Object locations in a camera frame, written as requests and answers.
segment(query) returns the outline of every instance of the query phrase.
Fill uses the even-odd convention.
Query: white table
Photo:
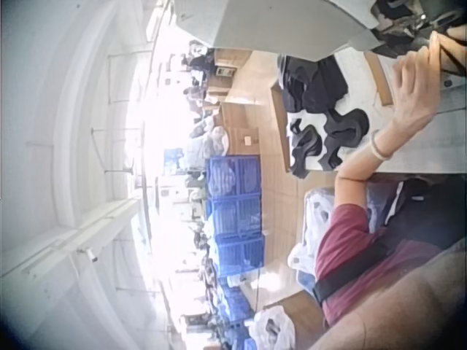
[[[336,53],[335,57],[349,86],[349,93],[338,101],[336,111],[346,114],[359,108],[366,112],[370,120],[370,131],[360,145],[365,144],[372,131],[383,128],[389,122],[393,116],[393,107],[381,105],[373,75],[362,52],[348,48]],[[387,81],[391,82],[391,66],[395,60],[381,56],[379,60]],[[383,163],[378,169],[379,172],[432,174],[467,172],[465,82],[465,78],[458,78],[456,83],[460,83],[460,86],[442,91],[439,113],[433,122],[394,154],[391,160]],[[306,111],[288,114],[289,123],[296,118],[302,119],[300,125],[302,130],[306,125],[313,124],[324,143],[326,137],[324,114],[310,114]],[[339,150],[339,157],[345,160],[355,150],[342,147]],[[326,149],[323,145],[321,155],[307,157],[306,169],[322,170],[318,160],[325,153]]]

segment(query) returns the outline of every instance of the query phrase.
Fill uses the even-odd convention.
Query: silver bangle
[[[376,142],[374,141],[374,137],[376,136],[377,132],[379,130],[375,130],[371,133],[371,136],[370,136],[370,147],[371,147],[371,152],[373,153],[373,155],[378,158],[379,160],[381,160],[382,162],[385,162],[386,160],[389,160],[391,159],[393,156],[390,155],[389,157],[385,157],[384,155],[381,154],[381,152],[379,151],[378,147],[377,147],[377,144]]]

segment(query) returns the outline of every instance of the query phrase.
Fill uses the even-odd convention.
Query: red shirt
[[[316,279],[326,277],[333,269],[369,246],[383,232],[384,230],[379,230],[374,234],[369,233],[367,213],[360,206],[344,204],[335,208],[331,215],[331,225],[318,249]],[[402,240],[387,259],[342,287],[323,303],[327,322],[329,325],[335,324],[375,281],[388,272],[406,264],[421,266],[440,251],[440,248],[432,244]]]

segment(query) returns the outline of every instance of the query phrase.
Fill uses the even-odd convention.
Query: maroon sleeve
[[[331,225],[318,249],[316,279],[324,278],[333,269],[364,250],[371,240],[365,209],[355,204],[342,204],[335,208],[331,215]]]

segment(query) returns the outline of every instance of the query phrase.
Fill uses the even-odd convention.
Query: factory floor
[[[248,62],[236,72],[227,97],[228,102],[245,105],[249,126],[258,128],[260,136],[266,263],[260,273],[250,274],[250,283],[242,286],[256,310],[302,290],[296,283],[296,271],[287,266],[287,256],[301,241],[304,196],[315,187],[333,186],[335,177],[333,173],[315,171],[300,180],[286,173],[271,97],[271,86],[276,81],[277,55],[253,52]]]

